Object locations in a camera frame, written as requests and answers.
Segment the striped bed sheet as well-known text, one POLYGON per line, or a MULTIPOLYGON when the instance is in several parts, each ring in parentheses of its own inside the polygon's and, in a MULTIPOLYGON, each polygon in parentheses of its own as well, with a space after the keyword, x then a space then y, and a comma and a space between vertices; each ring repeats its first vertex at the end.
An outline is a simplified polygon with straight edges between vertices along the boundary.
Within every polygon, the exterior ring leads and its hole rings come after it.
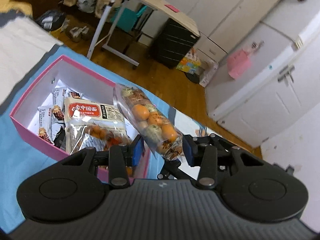
POLYGON ((1 229, 10 233, 25 220, 19 185, 68 157, 54 139, 65 130, 52 114, 53 90, 79 92, 112 105, 115 85, 133 83, 57 41, 22 13, 1 14, 1 229))

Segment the clear bag of round snacks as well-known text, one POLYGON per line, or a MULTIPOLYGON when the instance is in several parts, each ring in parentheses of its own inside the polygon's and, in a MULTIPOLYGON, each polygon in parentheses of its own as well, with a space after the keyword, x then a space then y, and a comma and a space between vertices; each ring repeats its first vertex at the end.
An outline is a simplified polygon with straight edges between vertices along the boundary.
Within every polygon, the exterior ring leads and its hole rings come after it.
POLYGON ((183 156, 182 133, 137 87, 116 84, 114 104, 139 132, 152 153, 173 161, 183 156))

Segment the black suitcase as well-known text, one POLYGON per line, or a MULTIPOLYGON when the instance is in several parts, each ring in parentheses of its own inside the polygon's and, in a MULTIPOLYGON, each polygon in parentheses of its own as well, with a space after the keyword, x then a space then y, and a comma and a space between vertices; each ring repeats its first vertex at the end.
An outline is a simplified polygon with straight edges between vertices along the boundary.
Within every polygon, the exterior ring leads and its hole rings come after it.
POLYGON ((199 38, 169 18, 153 39, 149 56, 169 69, 175 68, 199 38))

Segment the white paper bag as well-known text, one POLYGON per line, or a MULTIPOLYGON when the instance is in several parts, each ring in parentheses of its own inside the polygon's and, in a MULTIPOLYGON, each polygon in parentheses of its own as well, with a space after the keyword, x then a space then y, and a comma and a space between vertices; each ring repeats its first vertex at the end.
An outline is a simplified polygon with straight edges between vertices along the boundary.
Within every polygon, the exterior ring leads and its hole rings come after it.
POLYGON ((217 72, 219 64, 214 60, 202 61, 201 68, 204 70, 199 77, 199 85, 206 88, 217 72))

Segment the teal shopping bag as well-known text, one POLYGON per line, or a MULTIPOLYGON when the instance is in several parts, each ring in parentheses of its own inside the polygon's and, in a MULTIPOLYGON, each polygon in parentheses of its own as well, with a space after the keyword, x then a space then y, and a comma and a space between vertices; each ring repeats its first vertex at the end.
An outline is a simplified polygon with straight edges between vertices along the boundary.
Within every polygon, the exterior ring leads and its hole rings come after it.
POLYGON ((146 9, 146 5, 142 6, 142 8, 137 12, 125 8, 119 17, 119 20, 117 21, 116 27, 125 31, 126 33, 129 33, 146 9))

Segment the white door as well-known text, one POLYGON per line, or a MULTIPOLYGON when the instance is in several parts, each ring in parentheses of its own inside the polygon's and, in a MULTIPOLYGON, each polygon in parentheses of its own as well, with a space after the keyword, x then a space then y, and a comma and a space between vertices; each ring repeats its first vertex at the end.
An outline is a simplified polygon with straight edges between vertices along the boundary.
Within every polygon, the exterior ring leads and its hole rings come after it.
POLYGON ((244 40, 261 42, 233 79, 222 65, 206 88, 207 114, 252 147, 274 137, 319 102, 319 12, 275 12, 244 40))

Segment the pink storage box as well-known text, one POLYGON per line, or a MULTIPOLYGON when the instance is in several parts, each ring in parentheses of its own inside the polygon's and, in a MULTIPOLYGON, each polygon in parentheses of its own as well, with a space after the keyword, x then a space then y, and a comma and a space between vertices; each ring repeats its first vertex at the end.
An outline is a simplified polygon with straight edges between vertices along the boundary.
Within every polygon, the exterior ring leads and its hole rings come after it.
POLYGON ((150 151, 113 104, 114 82, 62 55, 27 88, 10 118, 20 137, 54 160, 85 148, 136 146, 125 162, 130 179, 146 178, 150 151))

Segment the snack bar packet in box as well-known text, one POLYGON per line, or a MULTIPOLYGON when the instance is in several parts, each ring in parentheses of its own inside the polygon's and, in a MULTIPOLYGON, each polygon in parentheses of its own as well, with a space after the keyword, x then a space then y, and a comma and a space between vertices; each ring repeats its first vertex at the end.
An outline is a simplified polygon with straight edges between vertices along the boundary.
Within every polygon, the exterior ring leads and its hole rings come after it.
POLYGON ((39 111, 39 137, 53 144, 51 106, 40 106, 37 109, 39 111))

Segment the pink hanging cloth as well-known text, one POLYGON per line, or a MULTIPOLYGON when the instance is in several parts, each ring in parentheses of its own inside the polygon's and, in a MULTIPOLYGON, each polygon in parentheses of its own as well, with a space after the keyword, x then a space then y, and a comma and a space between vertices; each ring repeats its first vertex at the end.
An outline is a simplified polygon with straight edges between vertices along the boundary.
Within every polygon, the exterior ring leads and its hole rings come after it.
POLYGON ((250 52, 238 50, 227 58, 228 74, 231 78, 237 79, 251 66, 250 52))

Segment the beige instant noodle packet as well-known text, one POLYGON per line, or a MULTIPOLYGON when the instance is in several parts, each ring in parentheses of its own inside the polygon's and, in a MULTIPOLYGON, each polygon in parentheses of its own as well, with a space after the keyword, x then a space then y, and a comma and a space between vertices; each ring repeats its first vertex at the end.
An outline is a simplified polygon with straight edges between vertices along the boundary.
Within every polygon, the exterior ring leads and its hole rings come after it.
POLYGON ((67 97, 65 99, 66 152, 79 151, 78 142, 86 125, 97 124, 126 131, 123 115, 112 105, 67 97))

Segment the colourful gift bag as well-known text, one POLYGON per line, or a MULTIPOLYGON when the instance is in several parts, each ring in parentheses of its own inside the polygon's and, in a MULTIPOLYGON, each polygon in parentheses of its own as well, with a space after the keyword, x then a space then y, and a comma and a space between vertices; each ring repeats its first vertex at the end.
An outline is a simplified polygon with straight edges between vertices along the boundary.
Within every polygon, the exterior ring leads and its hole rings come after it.
POLYGON ((201 60, 199 59, 196 50, 191 48, 187 54, 181 59, 181 61, 176 66, 176 69, 189 73, 195 74, 198 68, 201 66, 201 60))

